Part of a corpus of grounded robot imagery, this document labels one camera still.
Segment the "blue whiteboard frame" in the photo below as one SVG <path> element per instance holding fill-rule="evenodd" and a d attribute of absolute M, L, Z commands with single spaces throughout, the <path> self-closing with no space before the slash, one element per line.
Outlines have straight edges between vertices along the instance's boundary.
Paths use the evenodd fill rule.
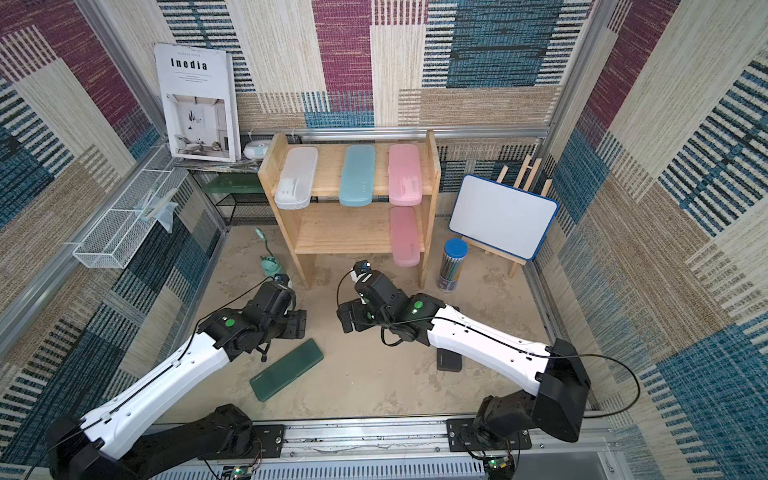
<path fill-rule="evenodd" d="M 555 205 L 555 208 L 554 208 L 554 213 L 552 214 L 552 218 L 551 218 L 551 219 L 549 219 L 549 223 L 547 223 L 547 228 L 544 230 L 544 234 L 543 234 L 543 235 L 541 235 L 541 241 L 540 241 L 540 242 L 538 243 L 538 245 L 536 246 L 536 251 L 533 253 L 533 257 L 531 257 L 531 258 L 524 258 L 524 257 L 520 257 L 519 255 L 515 255 L 514 253 L 512 253 L 512 252 L 508 252 L 507 250 L 502 250 L 502 249 L 500 249 L 500 248 L 498 248 L 498 247 L 494 247 L 494 246 L 493 246 L 493 245 L 491 245 L 490 243 L 482 242 L 482 241 L 480 241 L 480 240 L 478 240 L 478 239 L 476 239 L 476 238 L 470 237 L 469 235 L 464 235 L 464 234 L 463 234 L 463 233 L 461 233 L 461 232 L 457 232 L 457 231 L 455 231 L 455 230 L 451 230 L 451 221 L 450 221 L 450 220 L 448 221 L 448 230 L 452 231 L 453 233 L 457 233 L 458 235 L 461 235 L 462 237 L 471 238 L 471 239 L 473 239 L 475 242 L 478 242 L 478 243 L 482 243 L 483 245 L 488 245 L 488 246 L 489 246 L 489 247 L 491 247 L 491 248 L 495 248 L 496 250 L 499 250 L 500 252 L 504 252 L 504 253 L 506 253 L 506 254 L 508 254 L 508 255 L 512 255 L 513 257 L 517 257 L 517 258 L 519 258 L 520 260 L 525 260 L 526 262 L 530 262 L 531 260 L 533 260 L 534 258 L 536 258 L 536 256 L 538 255 L 538 251 L 539 251 L 539 249 L 541 249 L 541 245 L 544 243 L 544 239 L 547 237 L 547 232 L 549 231 L 549 227 L 551 227 L 551 226 L 552 226 L 552 222 L 554 222 L 554 218 L 555 218 L 555 217 L 558 215 L 558 211 L 560 211 L 560 204 L 559 204 L 559 203 L 558 203 L 556 200 L 552 200 L 551 198 L 548 198 L 548 197 L 542 197 L 541 195 L 537 195 L 537 194 L 534 194 L 534 193 L 532 193 L 532 192 L 529 192 L 529 191 L 526 191 L 526 190 L 522 190 L 522 189 L 520 189 L 520 188 L 514 188 L 514 187 L 511 187 L 511 186 L 509 186 L 509 185 L 500 184 L 500 183 L 498 183 L 498 182 L 494 182 L 493 180 L 489 180 L 489 179 L 487 179 L 487 178 L 483 178 L 483 177 L 480 177 L 480 176 L 478 176 L 478 175 L 472 175 L 472 174 L 470 174 L 470 175 L 465 175 L 465 176 L 462 178 L 462 184 L 461 184 L 461 186 L 458 188 L 458 194 L 456 194 L 456 201 L 458 201 L 458 196 L 459 196 L 459 194 L 462 192 L 462 187 L 464 187 L 464 179 L 465 179 L 466 177 L 475 177 L 475 178 L 479 178 L 480 180 L 485 180 L 485 181 L 487 181 L 487 182 L 489 182 L 489 183 L 491 183 L 491 184 L 494 184 L 494 185 L 501 185 L 502 187 L 511 188 L 512 190 L 517 190 L 517 191 L 519 191 L 519 192 L 522 192 L 522 193 L 524 193 L 524 194 L 533 195 L 534 197 L 544 198 L 544 199 L 546 199 L 546 200 L 549 200 L 549 201 L 551 201 L 551 202 L 552 202 L 552 203 Z M 453 204 L 453 208 L 451 209 L 451 218 L 453 218 L 453 211 L 454 211 L 455 209 L 456 209 L 456 203 L 454 203 L 454 204 Z"/>

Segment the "pencil holder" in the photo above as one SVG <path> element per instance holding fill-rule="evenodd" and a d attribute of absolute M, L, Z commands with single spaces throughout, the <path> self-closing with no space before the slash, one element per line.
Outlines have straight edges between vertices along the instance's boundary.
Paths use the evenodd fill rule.
<path fill-rule="evenodd" d="M 444 293 L 456 290 L 458 275 L 462 269 L 462 262 L 467 256 L 469 248 L 467 243 L 460 238 L 452 238 L 445 242 L 440 265 L 440 276 L 437 279 L 437 287 Z"/>

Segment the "magazine cover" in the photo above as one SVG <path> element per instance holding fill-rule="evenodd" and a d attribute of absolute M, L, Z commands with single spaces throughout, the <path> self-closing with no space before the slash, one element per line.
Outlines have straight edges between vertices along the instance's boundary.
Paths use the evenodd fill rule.
<path fill-rule="evenodd" d="M 222 50 L 158 43 L 157 77 L 174 157 L 235 162 L 240 135 L 232 55 Z"/>

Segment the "small white device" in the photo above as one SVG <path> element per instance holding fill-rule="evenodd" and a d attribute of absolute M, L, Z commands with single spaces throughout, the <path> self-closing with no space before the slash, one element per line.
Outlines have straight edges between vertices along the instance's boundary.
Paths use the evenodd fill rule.
<path fill-rule="evenodd" d="M 243 156 L 248 160 L 263 160 L 266 156 L 266 149 L 270 147 L 268 140 L 253 140 L 246 144 L 243 149 Z"/>

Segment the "green toy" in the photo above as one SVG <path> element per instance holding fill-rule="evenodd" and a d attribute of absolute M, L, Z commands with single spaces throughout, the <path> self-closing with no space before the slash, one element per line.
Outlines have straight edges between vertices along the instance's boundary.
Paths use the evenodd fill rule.
<path fill-rule="evenodd" d="M 264 276 L 275 276 L 278 273 L 285 273 L 285 269 L 277 261 L 274 254 L 270 251 L 269 243 L 266 241 L 266 235 L 260 228 L 256 228 L 256 234 L 261 240 L 264 240 L 264 248 L 268 252 L 268 257 L 261 257 L 261 269 L 264 270 Z"/>

